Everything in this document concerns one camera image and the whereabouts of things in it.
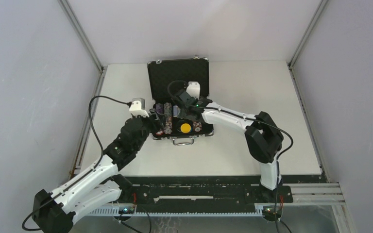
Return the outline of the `playing card deck box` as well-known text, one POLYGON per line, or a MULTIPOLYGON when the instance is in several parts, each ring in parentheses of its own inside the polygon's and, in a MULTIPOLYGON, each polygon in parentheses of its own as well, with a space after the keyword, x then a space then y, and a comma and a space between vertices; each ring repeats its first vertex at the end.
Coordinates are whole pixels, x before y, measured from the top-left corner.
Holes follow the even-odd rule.
POLYGON ((180 114, 180 108, 179 108, 179 106, 178 105, 174 105, 172 107, 172 115, 173 115, 173 117, 178 117, 179 114, 180 114))

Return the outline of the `yellow round button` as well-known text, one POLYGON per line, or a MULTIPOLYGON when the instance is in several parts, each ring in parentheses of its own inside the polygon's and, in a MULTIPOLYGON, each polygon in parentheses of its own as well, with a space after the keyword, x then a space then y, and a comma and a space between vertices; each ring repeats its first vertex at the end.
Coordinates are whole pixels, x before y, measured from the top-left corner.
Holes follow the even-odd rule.
POLYGON ((180 126, 180 132, 182 133, 190 133, 192 131, 192 126, 189 123, 183 123, 180 126))

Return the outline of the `black aluminium poker case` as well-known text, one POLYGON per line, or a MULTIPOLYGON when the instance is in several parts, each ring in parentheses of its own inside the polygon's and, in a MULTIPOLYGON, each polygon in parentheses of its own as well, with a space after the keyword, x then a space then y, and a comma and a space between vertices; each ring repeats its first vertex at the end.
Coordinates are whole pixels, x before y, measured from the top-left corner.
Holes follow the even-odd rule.
MULTIPOLYGON (((189 82, 198 82, 201 86, 200 97, 209 97, 209 60, 207 58, 187 58, 177 60, 156 60, 148 62, 147 70, 149 75, 152 99, 155 104, 169 102, 172 106, 176 103, 171 99, 170 94, 176 94, 179 90, 186 90, 189 82)), ((198 137, 212 136, 214 126, 202 123, 202 130, 194 132, 193 122, 172 116, 172 133, 162 135, 153 134, 155 140, 171 140, 175 146, 192 145, 198 137), (190 133, 180 132, 180 126, 189 123, 192 126, 190 133)))

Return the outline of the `shrink-wrapped blue chip stack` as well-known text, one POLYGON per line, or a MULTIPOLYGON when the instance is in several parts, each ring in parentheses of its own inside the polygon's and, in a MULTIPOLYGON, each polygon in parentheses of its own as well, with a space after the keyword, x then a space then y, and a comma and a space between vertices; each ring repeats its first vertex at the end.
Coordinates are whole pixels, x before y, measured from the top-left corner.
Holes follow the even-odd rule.
MULTIPOLYGON (((161 103, 156 103, 155 104, 155 111, 157 112, 159 118, 161 121, 164 119, 164 105, 161 103)), ((164 133, 163 131, 164 126, 161 127, 161 129, 156 133, 156 135, 162 135, 164 133)))

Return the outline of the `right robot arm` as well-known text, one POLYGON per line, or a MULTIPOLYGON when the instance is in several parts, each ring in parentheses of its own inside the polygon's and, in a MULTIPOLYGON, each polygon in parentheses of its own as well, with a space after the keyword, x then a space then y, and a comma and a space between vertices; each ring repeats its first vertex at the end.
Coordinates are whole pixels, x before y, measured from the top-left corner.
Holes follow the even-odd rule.
POLYGON ((259 162, 262 198, 273 202, 280 197, 278 185, 281 182, 281 174, 278 159, 284 136, 268 113, 241 113, 225 108, 208 98, 193 97, 183 89, 176 94, 170 94, 170 97, 180 107, 179 117, 227 126, 243 134, 250 155, 259 162))

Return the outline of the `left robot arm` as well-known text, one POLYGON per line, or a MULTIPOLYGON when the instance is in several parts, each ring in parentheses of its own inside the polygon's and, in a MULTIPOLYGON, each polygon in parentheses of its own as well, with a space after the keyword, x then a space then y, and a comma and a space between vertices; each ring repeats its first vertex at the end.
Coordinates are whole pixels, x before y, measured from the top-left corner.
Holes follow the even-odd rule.
POLYGON ((162 121, 157 113, 132 113, 92 165, 60 187, 36 193, 30 218, 38 229, 44 233, 68 233, 98 207, 115 200, 129 201, 131 186, 119 172, 135 159, 150 134, 162 129, 162 121))

